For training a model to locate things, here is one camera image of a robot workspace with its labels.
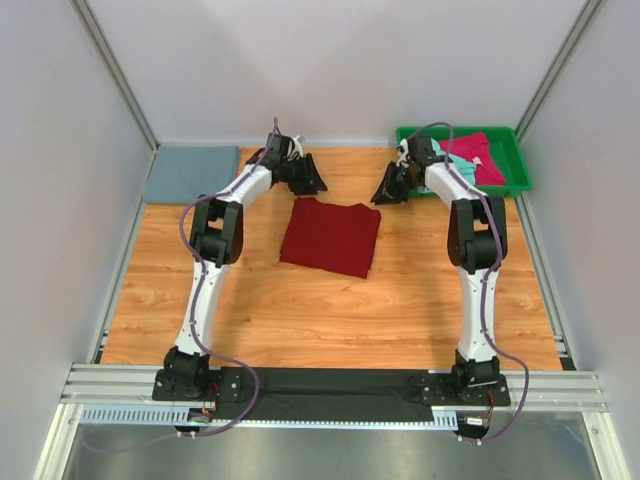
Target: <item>wooden floor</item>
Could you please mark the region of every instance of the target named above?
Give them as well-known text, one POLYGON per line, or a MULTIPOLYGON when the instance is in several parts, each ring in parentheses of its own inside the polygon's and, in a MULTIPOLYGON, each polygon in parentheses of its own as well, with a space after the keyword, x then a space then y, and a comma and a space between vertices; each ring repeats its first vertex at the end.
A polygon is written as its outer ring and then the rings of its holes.
MULTIPOLYGON (((244 161, 254 149, 243 149, 244 161)), ((329 192, 322 202, 368 201, 392 149, 311 149, 329 192)), ((449 368, 460 335, 460 281, 446 253, 448 210, 438 199, 380 207, 366 280, 278 261, 293 195, 276 185, 245 212, 244 249, 216 313, 214 350, 254 366, 449 368)), ((161 364, 182 323, 193 260, 180 242, 182 207, 147 206, 103 363, 161 364)), ((509 254, 498 280, 498 344, 532 369, 559 370, 513 201, 509 254)), ((502 360, 505 369, 517 369, 502 360)))

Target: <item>folded red cloth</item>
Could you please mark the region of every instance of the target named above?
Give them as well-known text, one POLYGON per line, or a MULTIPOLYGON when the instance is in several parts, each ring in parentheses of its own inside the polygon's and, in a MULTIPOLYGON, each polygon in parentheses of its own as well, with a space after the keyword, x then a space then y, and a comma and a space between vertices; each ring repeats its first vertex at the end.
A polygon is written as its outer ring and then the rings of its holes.
POLYGON ((380 212, 296 198, 280 248, 280 261, 367 278, 380 212))
MULTIPOLYGON (((449 140, 441 140, 440 148, 447 149, 449 140)), ((489 140, 484 132, 453 139, 451 153, 476 165, 476 185, 505 185, 507 181, 489 152, 489 140)))

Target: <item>metal floor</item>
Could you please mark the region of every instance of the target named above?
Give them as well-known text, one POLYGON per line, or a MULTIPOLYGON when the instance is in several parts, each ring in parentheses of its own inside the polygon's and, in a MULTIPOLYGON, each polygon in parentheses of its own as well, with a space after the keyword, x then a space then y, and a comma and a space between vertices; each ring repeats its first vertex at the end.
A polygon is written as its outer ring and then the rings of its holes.
MULTIPOLYGON (((509 418, 496 413, 498 430, 509 418)), ((122 448, 172 427, 107 425, 86 441, 122 448)), ((74 443, 68 480, 599 480, 582 415, 526 413, 506 438, 474 447, 448 432, 235 428, 132 453, 93 454, 74 443)))

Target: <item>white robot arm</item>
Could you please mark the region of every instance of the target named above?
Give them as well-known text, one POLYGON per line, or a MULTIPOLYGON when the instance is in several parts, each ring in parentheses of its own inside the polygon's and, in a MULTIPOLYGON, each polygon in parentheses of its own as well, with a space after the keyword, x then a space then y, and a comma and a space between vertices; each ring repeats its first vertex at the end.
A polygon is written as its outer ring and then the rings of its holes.
POLYGON ((242 251, 244 210, 278 182, 285 182, 294 195, 316 195, 327 187, 310 154, 304 154, 299 137, 274 134, 269 150, 258 150, 243 172, 217 198, 196 204, 189 244, 202 257, 194 259, 189 303, 175 346, 156 375, 154 400, 180 401, 206 396, 211 385, 209 355, 211 332, 218 300, 231 264, 242 251), (209 222, 222 220, 222 227, 209 222), (200 291, 201 275, 205 279, 200 291), (192 304, 196 300, 191 325, 192 304))
MULTIPOLYGON (((486 341, 481 308, 484 306, 486 333, 495 338, 493 315, 499 270, 488 275, 483 302, 482 282, 485 281, 487 270, 495 263, 497 249, 488 226, 476 230, 477 221, 485 225, 488 223, 481 202, 476 193, 472 193, 473 187, 461 175, 454 178, 446 168, 444 158, 434 151, 430 137, 402 140, 397 151, 398 161, 389 163, 385 177, 371 201, 378 205, 406 202, 410 190, 426 186, 449 207, 447 249, 460 276, 463 318, 452 373, 459 390, 496 383, 500 372, 499 361, 496 352, 486 341)), ((487 200, 499 231, 504 258, 507 254, 504 199, 487 197, 487 200)))

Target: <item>gray-blue towel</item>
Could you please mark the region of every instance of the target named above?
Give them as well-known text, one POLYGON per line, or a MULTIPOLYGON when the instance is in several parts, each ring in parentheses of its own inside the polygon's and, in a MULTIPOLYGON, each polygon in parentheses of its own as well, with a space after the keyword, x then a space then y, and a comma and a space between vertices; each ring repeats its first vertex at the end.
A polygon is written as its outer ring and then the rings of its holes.
POLYGON ((225 188, 236 177, 238 147, 161 145, 144 188, 145 203, 186 205, 225 188))

